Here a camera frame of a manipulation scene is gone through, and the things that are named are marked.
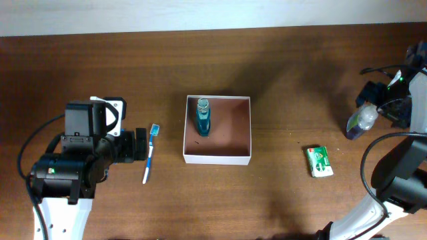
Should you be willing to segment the clear dark spray bottle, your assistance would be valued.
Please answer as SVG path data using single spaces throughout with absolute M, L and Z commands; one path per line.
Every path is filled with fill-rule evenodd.
M 377 107 L 372 104 L 365 104 L 348 119 L 346 125 L 346 138 L 355 140 L 370 130 L 378 118 Z

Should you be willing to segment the teal mouthwash bottle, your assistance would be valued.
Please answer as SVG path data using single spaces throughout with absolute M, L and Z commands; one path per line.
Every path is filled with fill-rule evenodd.
M 200 98 L 197 100 L 196 117 L 198 133 L 202 137 L 207 137 L 211 126 L 211 109 L 208 99 Z

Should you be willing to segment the green Dettol soap box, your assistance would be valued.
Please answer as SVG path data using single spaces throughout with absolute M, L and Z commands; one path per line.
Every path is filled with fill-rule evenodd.
M 334 174 L 326 147 L 312 147 L 306 150 L 312 177 L 329 177 Z

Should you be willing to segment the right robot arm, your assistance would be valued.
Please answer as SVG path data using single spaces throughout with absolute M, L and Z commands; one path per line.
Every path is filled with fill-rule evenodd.
M 389 84 L 367 82 L 356 98 L 357 111 L 348 119 L 346 137 L 354 140 L 373 127 L 378 116 L 401 130 L 371 142 L 363 153 L 360 177 L 367 191 L 363 200 L 344 218 L 317 231 L 316 239 L 377 239 L 378 232 L 393 221 L 426 208 L 426 43 L 408 48 L 405 60 L 391 74 L 387 67 L 365 68 L 390 78 Z M 375 166 L 366 180 L 369 152 L 379 142 L 403 137 Z

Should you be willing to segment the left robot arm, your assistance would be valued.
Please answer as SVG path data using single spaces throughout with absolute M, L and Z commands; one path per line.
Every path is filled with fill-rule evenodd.
M 57 135 L 29 174 L 34 239 L 82 239 L 97 184 L 113 164 L 144 161 L 147 131 L 120 136 Z

